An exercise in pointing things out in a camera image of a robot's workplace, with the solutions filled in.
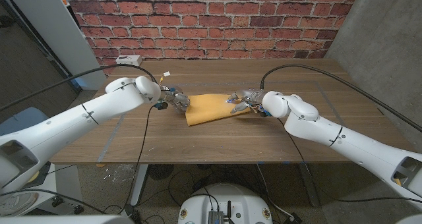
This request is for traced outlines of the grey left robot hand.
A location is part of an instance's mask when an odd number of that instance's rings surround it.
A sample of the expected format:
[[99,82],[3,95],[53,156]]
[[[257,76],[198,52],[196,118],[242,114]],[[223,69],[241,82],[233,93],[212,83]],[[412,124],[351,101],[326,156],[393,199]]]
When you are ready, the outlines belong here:
[[190,99],[178,86],[161,86],[160,99],[172,105],[179,114],[184,114],[190,106]]

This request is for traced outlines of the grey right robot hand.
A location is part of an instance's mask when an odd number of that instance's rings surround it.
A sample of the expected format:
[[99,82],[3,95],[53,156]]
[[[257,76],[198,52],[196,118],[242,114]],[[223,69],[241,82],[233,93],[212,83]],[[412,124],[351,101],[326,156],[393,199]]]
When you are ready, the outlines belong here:
[[241,101],[238,103],[231,111],[231,114],[245,110],[246,108],[252,108],[253,111],[257,113],[264,114],[264,109],[262,107],[262,99],[265,95],[264,90],[239,90],[230,95],[227,99],[227,102]]

